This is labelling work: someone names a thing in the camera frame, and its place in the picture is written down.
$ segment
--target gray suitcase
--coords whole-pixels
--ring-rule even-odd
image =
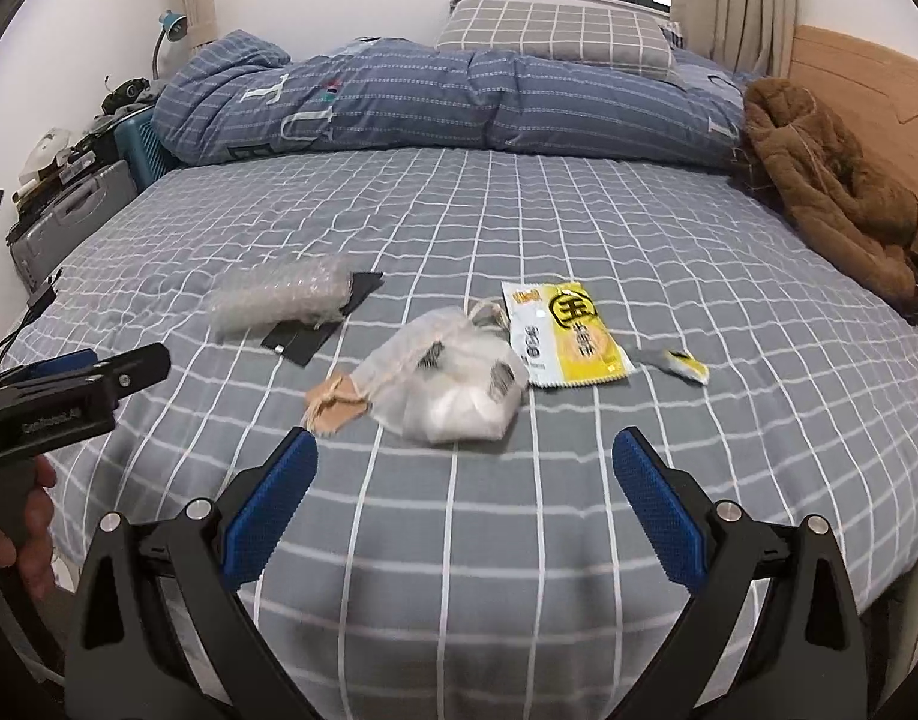
[[[11,246],[26,289],[38,290],[75,247],[134,199],[136,185],[121,159],[70,187]]]

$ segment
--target brown jacket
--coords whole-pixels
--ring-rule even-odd
[[[751,159],[799,237],[918,326],[915,194],[870,162],[835,111],[802,86],[755,81],[745,114]]]

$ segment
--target human hand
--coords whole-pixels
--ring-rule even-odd
[[[56,471],[41,455],[35,458],[35,484],[26,498],[23,513],[29,538],[16,554],[16,545],[0,531],[0,568],[15,564],[26,590],[41,601],[56,584],[52,573],[52,536],[49,536],[55,507],[43,489],[56,485]]]

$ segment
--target white grid pattern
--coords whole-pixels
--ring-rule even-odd
[[[261,332],[208,339],[202,299],[230,265],[336,250],[386,283],[305,370]],[[367,419],[320,440],[316,482],[241,595],[328,718],[614,706],[686,600],[611,477],[628,424],[713,499],[776,521],[824,514],[861,605],[918,556],[918,334],[721,176],[448,149],[203,167],[170,173],[64,272],[17,356],[165,338],[174,362],[115,432],[54,457],[55,535],[80,559],[116,501],[142,521],[215,495],[336,365],[502,280],[575,277],[621,343],[688,347],[712,368],[705,391],[650,370],[530,391],[498,447],[405,445]]]
[[[656,20],[623,7],[515,0],[462,0],[436,42],[439,50],[517,50],[543,59],[603,65],[679,82]]]

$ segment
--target clutter on nightstand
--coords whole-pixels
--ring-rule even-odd
[[[135,198],[136,185],[123,160],[60,193],[28,229],[7,239],[26,289],[33,293],[75,247]]]
[[[153,106],[130,104],[97,118],[78,143],[53,129],[35,145],[14,195],[19,221],[6,237],[33,292],[45,276],[179,160],[158,141]]]

